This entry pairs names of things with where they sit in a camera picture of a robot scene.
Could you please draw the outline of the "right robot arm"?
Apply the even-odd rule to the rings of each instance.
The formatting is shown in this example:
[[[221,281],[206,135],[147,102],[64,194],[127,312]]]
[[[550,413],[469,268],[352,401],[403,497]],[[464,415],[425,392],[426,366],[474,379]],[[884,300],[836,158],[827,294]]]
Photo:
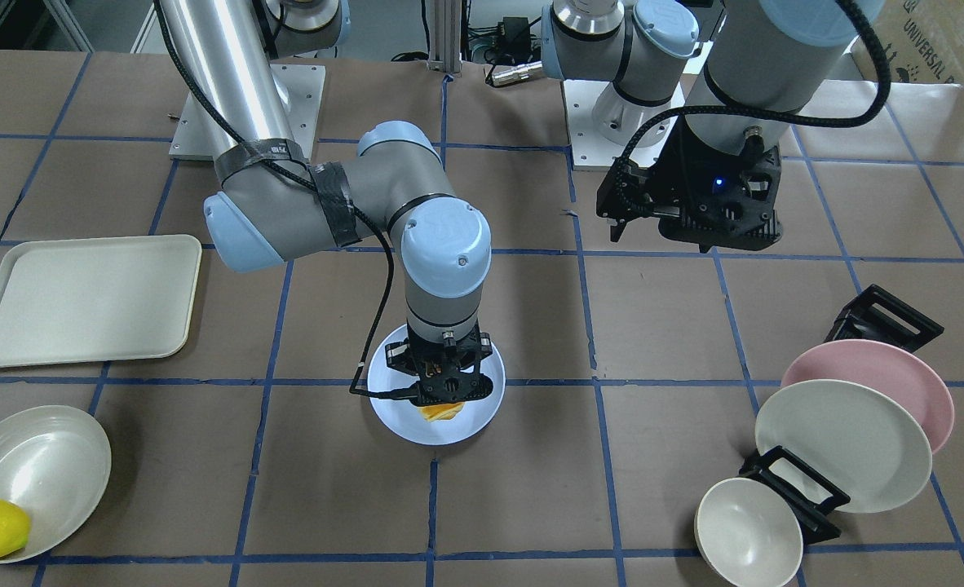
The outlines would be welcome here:
[[[205,200],[207,230],[233,271],[274,267],[375,237],[385,250],[386,305],[403,268],[407,332],[382,349],[386,368],[408,375],[401,389],[359,381],[372,324],[349,391],[415,406],[489,397],[482,371],[492,338],[478,321],[492,264],[482,212],[453,194],[440,155],[415,124],[368,131],[355,159],[311,163],[298,143],[247,1],[157,1],[166,51],[206,113],[221,188]]]

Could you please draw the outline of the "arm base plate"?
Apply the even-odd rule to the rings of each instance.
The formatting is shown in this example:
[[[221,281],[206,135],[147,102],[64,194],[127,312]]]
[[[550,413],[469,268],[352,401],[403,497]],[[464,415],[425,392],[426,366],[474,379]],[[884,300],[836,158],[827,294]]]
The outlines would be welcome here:
[[[612,82],[567,79],[563,84],[565,122],[577,170],[609,170],[643,123],[684,105],[678,84],[667,103],[645,107],[626,100]]]
[[[320,64],[270,64],[270,70],[272,93],[281,106],[278,110],[262,96],[261,90],[266,86],[245,89],[241,81],[211,82],[203,88],[203,93],[233,126],[239,121],[250,122],[252,105],[271,107],[265,112],[269,129],[285,119],[290,137],[303,150],[304,156],[309,157],[321,110],[325,67]],[[196,98],[187,97],[171,141],[170,157],[175,160],[210,162],[235,144],[236,141],[203,111]]]

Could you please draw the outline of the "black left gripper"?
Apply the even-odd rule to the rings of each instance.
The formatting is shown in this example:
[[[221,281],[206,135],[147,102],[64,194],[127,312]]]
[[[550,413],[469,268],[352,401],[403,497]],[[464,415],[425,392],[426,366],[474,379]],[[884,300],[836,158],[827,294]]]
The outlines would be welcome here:
[[[615,223],[612,242],[632,220],[657,217],[662,237],[696,244],[702,253],[713,246],[762,250],[783,237],[774,208],[780,178],[779,146],[766,145],[762,135],[728,155],[677,122],[646,170],[616,157],[597,192],[596,213]]]

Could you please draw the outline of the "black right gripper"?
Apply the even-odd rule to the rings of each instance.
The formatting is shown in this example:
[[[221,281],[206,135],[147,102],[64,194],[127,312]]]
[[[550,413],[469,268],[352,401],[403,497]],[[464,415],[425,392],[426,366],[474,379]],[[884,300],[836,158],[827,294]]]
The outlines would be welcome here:
[[[386,399],[430,406],[485,399],[493,393],[493,379],[481,372],[482,360],[493,354],[492,339],[477,324],[460,339],[445,332],[442,342],[426,341],[411,329],[406,338],[388,343],[384,353],[388,368],[418,377],[404,389],[386,391]]]

